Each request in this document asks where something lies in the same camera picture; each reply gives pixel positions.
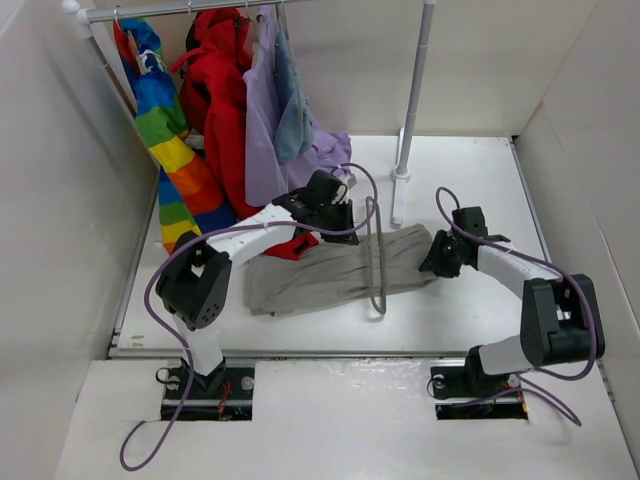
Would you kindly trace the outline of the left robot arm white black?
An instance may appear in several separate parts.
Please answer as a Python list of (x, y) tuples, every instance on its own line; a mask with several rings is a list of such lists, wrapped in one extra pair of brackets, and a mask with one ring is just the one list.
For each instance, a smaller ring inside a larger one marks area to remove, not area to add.
[(223, 387), (226, 359), (213, 323), (224, 309), (232, 269), (261, 254), (298, 261), (319, 244), (316, 232), (331, 243), (358, 244), (348, 191), (342, 179), (318, 170), (305, 186), (275, 198), (234, 231), (218, 230), (198, 243), (191, 232), (179, 238), (180, 254), (159, 275), (155, 290), (187, 342), (182, 371), (190, 372), (190, 395), (210, 398)]

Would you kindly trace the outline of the grey trousers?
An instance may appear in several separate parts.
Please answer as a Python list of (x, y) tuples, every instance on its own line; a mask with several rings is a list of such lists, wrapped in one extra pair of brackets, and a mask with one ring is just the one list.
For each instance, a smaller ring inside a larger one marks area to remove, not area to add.
[[(420, 289), (436, 279), (419, 267), (433, 242), (421, 224), (384, 233), (387, 294)], [(322, 243), (298, 260), (261, 255), (248, 263), (244, 305), (254, 315), (323, 310), (369, 297), (366, 238), (357, 246)]]

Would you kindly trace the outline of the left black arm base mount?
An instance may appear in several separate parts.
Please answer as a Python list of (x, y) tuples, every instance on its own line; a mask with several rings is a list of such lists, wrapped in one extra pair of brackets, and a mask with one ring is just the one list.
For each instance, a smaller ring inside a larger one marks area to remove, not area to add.
[[(186, 391), (188, 372), (182, 366), (163, 367), (156, 371), (156, 382), (164, 388), (160, 418), (170, 420), (178, 410)], [(207, 389), (194, 381), (179, 411), (178, 421), (251, 421), (255, 387), (254, 366), (227, 366), (221, 379)]]

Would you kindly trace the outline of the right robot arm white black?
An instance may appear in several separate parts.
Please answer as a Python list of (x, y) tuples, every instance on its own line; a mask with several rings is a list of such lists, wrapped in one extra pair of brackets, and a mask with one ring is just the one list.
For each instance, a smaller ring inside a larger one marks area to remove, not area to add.
[(520, 300), (520, 327), (515, 336), (471, 348), (461, 366), (432, 368), (436, 399), (487, 397), (517, 387), (520, 373), (602, 358), (606, 343), (590, 277), (512, 249), (507, 237), (488, 232), (478, 206), (453, 210), (451, 220), (421, 270), (453, 279), (468, 266), (493, 278)]

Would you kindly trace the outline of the grey hanger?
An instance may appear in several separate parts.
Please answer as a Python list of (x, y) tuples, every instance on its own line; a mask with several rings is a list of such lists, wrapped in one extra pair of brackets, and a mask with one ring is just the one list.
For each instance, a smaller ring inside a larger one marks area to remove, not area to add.
[(368, 215), (366, 222), (366, 241), (368, 268), (369, 300), (374, 310), (381, 316), (387, 313), (387, 271), (384, 232), (377, 201), (368, 196), (365, 199)]

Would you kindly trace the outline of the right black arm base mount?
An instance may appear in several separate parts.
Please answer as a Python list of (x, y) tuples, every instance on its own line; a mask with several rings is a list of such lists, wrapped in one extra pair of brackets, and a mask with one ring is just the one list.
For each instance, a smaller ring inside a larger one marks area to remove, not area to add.
[(427, 393), (440, 421), (527, 420), (528, 412), (514, 375), (473, 378), (464, 366), (431, 367)]

